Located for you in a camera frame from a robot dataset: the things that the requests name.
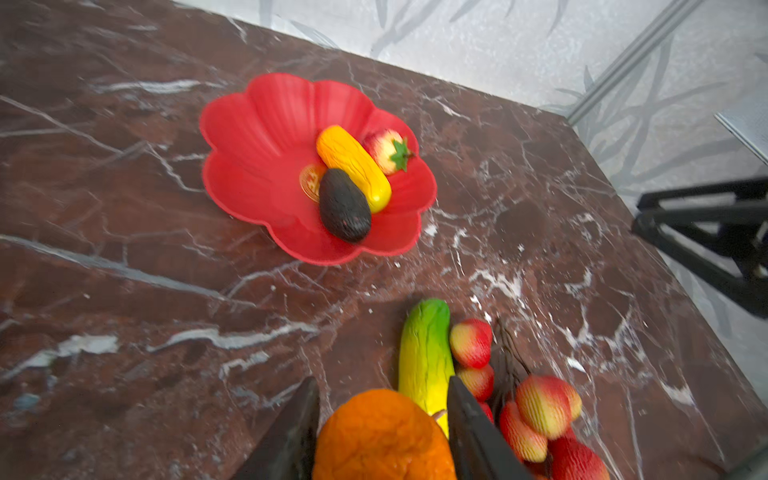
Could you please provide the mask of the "yellow fake banana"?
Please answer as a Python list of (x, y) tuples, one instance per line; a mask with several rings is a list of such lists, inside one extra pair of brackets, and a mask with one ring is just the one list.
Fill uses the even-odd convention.
[(338, 125), (324, 129), (316, 150), (328, 168), (344, 171), (364, 194), (372, 214), (383, 211), (392, 197), (387, 177), (363, 146)]

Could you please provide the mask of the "fake orange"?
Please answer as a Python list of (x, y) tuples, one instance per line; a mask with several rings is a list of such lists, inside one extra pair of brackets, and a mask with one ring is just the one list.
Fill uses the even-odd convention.
[(317, 437), (314, 479), (455, 479), (448, 439), (437, 421), (388, 389), (353, 396)]

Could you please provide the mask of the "fake strawberry with green leaf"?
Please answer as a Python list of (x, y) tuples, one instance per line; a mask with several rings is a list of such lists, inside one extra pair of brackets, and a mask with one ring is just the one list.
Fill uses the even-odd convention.
[(413, 156), (408, 139), (392, 129), (369, 134), (363, 141), (363, 147), (386, 176), (406, 171)]

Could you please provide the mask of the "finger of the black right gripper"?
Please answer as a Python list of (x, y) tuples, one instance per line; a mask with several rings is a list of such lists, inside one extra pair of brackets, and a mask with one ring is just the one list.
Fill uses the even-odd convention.
[(760, 224), (767, 221), (767, 178), (734, 180), (643, 194), (638, 222)]
[[(757, 232), (767, 219), (757, 213), (738, 213), (726, 222), (720, 212), (640, 212), (632, 232), (655, 246), (688, 271), (747, 312), (767, 316), (767, 240)], [(732, 261), (731, 273), (697, 254), (663, 231), (668, 227), (709, 252)]]

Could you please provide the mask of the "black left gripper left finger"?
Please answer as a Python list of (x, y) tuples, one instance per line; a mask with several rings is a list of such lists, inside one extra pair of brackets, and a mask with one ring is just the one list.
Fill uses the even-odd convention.
[(319, 417), (318, 384), (307, 377), (231, 479), (311, 479)]

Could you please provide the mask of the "dark fake avocado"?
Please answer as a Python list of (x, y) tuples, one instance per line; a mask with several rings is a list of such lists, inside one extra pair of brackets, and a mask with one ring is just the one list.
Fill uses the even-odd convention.
[(328, 169), (319, 186), (319, 213), (324, 227), (349, 243), (361, 242), (372, 228), (372, 214), (363, 192), (343, 170)]

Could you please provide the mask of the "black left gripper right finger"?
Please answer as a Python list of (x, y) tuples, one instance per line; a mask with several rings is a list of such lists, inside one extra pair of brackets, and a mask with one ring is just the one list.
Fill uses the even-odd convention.
[(457, 376), (449, 381), (447, 407), (449, 444), (458, 479), (531, 478)]

